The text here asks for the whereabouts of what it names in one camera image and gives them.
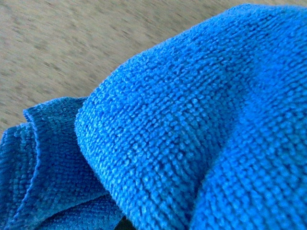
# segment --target microfiber cloth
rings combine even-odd
[[[307,8],[231,8],[24,114],[6,230],[307,229]]]

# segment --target wooden surface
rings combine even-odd
[[[307,0],[254,0],[297,4]],[[87,96],[133,55],[243,0],[0,0],[0,137],[23,109]]]

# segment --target blue fabric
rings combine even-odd
[[[234,7],[25,116],[6,230],[307,229],[306,8]]]

